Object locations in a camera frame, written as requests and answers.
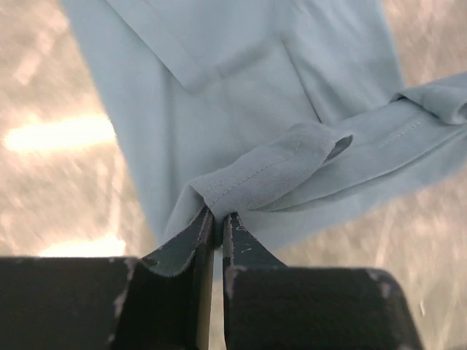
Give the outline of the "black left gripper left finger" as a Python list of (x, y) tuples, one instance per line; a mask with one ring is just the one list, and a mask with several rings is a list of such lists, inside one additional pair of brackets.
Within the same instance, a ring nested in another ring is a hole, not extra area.
[(170, 241), (142, 259), (155, 274), (151, 292), (157, 349), (208, 349), (212, 304), (213, 216), (204, 207)]

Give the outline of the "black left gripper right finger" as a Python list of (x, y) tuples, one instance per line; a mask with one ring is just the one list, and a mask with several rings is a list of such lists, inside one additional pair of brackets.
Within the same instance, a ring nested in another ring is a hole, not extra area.
[(229, 215), (223, 225), (223, 319), (227, 349), (251, 349), (270, 295), (264, 283), (286, 264), (276, 258), (242, 223)]

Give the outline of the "grey-blue t-shirt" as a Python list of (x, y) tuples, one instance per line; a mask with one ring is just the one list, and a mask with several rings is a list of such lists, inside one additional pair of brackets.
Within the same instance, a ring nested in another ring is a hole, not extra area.
[(276, 249), (466, 161), (466, 76), (404, 87), (380, 1), (65, 1), (159, 244)]

